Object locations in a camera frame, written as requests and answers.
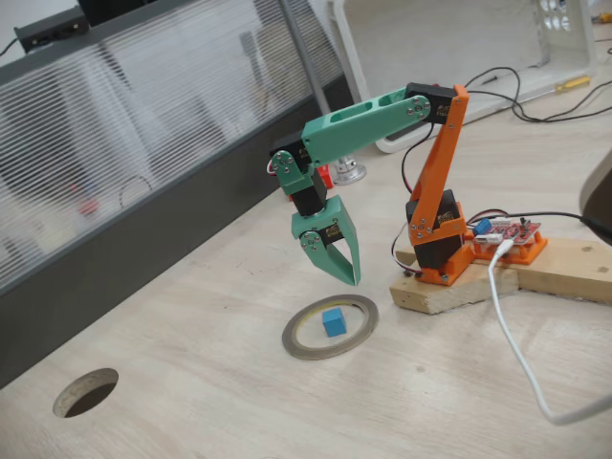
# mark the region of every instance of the green robotic arm segment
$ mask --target green robotic arm segment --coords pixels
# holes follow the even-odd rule
[[[292,233],[313,264],[349,285],[361,280],[355,226],[339,196],[327,200],[317,167],[332,163],[383,137],[425,120],[430,103],[424,96],[405,98],[406,89],[338,110],[304,127],[301,138],[273,150],[272,167],[297,213]],[[334,247],[345,239],[353,264]]]

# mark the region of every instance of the desk grommet hole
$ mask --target desk grommet hole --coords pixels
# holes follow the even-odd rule
[[[74,418],[102,403],[115,389],[119,373],[112,368],[100,368],[81,376],[62,390],[54,403],[58,418]]]

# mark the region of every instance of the green arm link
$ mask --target green arm link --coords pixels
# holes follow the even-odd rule
[[[292,195],[313,186],[316,167],[332,163],[428,117],[430,104],[425,97],[404,99],[404,95],[405,89],[401,89],[309,121],[301,138],[312,163],[300,170],[287,151],[279,151],[272,158],[273,170],[285,194]],[[341,233],[351,251],[352,265],[332,244],[323,244],[321,231],[332,238]],[[339,196],[327,200],[325,208],[315,215],[294,214],[292,233],[315,266],[349,285],[359,284],[357,232]]]
[[[404,99],[405,88],[306,123],[302,141],[316,167],[332,163],[429,116],[427,98]]]

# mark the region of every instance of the blue cube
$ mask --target blue cube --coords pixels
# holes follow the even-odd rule
[[[341,308],[323,311],[323,326],[329,338],[337,337],[346,333],[346,321],[342,315]]]

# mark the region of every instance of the white usb cable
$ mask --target white usb cable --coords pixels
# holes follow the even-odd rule
[[[529,364],[525,361],[525,358],[523,357],[520,350],[518,349],[518,346],[514,342],[514,339],[510,334],[510,330],[508,330],[508,326],[506,325],[506,320],[504,320],[504,317],[501,314],[501,308],[499,307],[499,297],[497,296],[497,289],[495,288],[495,277],[493,274],[493,269],[495,267],[495,263],[497,263],[499,258],[501,258],[513,247],[513,244],[513,240],[504,240],[497,248],[493,259],[491,260],[491,264],[489,265],[489,281],[491,282],[491,294],[493,304],[495,306],[495,312],[497,313],[497,318],[499,320],[499,325],[501,325],[501,329],[504,332],[508,343],[513,348],[514,355],[518,359],[520,365],[523,367],[523,370],[527,375],[527,379],[532,385],[532,389],[535,393],[535,399],[537,400],[537,405],[542,411],[542,414],[555,426],[564,426],[567,424],[575,423],[577,421],[582,421],[586,418],[590,418],[591,416],[595,416],[596,414],[599,414],[602,411],[605,411],[606,409],[612,407],[612,394],[608,394],[600,399],[595,400],[593,403],[588,404],[587,406],[564,414],[554,414],[548,407],[546,400],[544,400],[544,394],[542,394],[542,389],[540,388],[539,383],[537,382],[536,375],[529,367]]]

